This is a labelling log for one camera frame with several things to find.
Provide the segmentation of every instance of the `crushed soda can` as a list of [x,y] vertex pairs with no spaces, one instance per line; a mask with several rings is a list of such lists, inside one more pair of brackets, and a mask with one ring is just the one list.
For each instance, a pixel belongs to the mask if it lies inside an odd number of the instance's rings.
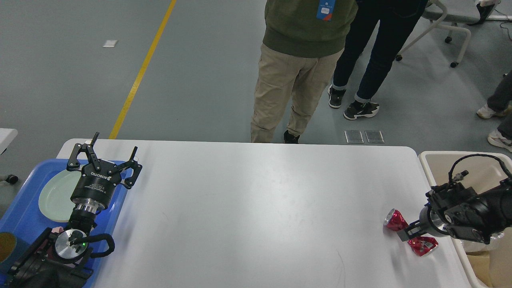
[[407,224],[400,211],[391,209],[384,220],[384,226],[391,229],[392,231],[398,232],[407,228],[409,224]]
[[433,237],[418,236],[407,241],[411,249],[418,256],[424,256],[437,248],[437,240]]

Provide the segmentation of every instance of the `robotic arm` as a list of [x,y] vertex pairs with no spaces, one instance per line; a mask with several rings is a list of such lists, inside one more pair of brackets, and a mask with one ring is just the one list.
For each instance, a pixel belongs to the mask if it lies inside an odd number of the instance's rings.
[[[6,282],[12,288],[80,288],[93,271],[85,267],[90,258],[105,257],[114,251],[114,239],[110,234],[90,235],[97,226],[96,216],[109,207],[117,185],[130,189],[142,170],[135,160],[134,147],[130,159],[120,165],[99,159],[93,146],[96,133],[90,144],[77,143],[71,153],[66,169],[80,171],[81,177],[70,200],[75,203],[67,226],[61,232],[46,228],[25,253],[11,267]],[[88,163],[80,168],[77,157],[85,153]],[[131,168],[133,174],[124,179],[121,172]],[[106,241],[108,249],[94,252],[91,243]]]
[[[465,188],[459,181],[469,172],[463,171],[452,177],[453,170],[457,163],[474,156],[496,159],[507,178],[481,194],[472,187]],[[464,156],[453,164],[448,176],[448,183],[433,186],[426,193],[428,203],[421,210],[419,220],[398,232],[402,241],[429,233],[489,244],[492,234],[512,226],[512,175],[498,157],[486,154]]]

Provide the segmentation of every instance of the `person's leg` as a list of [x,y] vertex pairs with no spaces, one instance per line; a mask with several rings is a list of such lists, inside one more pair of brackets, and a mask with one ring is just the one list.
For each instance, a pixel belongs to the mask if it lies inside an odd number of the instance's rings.
[[426,0],[411,0],[406,7],[400,7],[400,13],[389,7],[378,7],[380,24],[377,38],[354,102],[343,113],[346,119],[370,118],[377,114],[379,104],[371,103],[370,100],[391,70],[396,54],[416,26],[425,5]]
[[512,152],[512,114],[509,114],[496,130],[489,133],[487,141]]
[[336,62],[333,75],[333,87],[342,90],[347,85],[355,63],[365,49],[372,36],[378,21],[378,11],[373,1],[364,1],[359,4],[354,21],[350,24],[350,31],[345,39],[345,49]]
[[370,61],[359,85],[355,99],[360,103],[370,102],[382,82],[391,70],[396,54],[413,31],[425,9],[425,1],[411,0],[416,3],[409,17],[402,17],[392,9],[381,9],[380,25],[373,45]]
[[507,108],[510,100],[512,100],[512,71],[503,77],[494,94],[487,99],[487,105],[499,112]]
[[493,116],[503,117],[512,109],[508,102],[512,100],[512,71],[500,82],[494,94],[487,99],[487,103],[477,111],[482,119],[489,119]]
[[326,57],[309,58],[300,71],[293,86],[292,107],[288,122],[288,131],[293,136],[300,136],[305,131],[341,53],[339,51]]
[[251,142],[269,143],[283,118],[293,83],[304,58],[276,52],[261,46],[258,82],[254,92]]

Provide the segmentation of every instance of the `chair wheel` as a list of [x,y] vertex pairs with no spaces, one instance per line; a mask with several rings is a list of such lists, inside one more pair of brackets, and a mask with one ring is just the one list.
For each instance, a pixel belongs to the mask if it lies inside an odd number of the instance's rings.
[[5,181],[9,184],[15,184],[16,182],[18,182],[18,176],[9,175],[7,176],[7,179],[5,179]]

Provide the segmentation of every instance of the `black sneaker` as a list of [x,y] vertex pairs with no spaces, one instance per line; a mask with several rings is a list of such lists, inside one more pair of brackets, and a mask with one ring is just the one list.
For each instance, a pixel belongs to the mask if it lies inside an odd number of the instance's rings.
[[343,112],[343,116],[348,120],[356,120],[358,117],[368,117],[371,118],[377,115],[379,111],[378,103],[365,103],[361,109],[357,109],[354,105],[350,104],[345,112]]
[[295,136],[291,135],[288,132],[288,130],[286,130],[285,134],[283,135],[283,137],[284,137],[284,140],[285,140],[286,144],[298,144],[298,138],[300,137],[300,135],[295,137]]
[[336,90],[331,86],[327,90],[327,95],[329,95],[329,106],[338,109],[342,106],[342,98],[345,95],[347,90]]

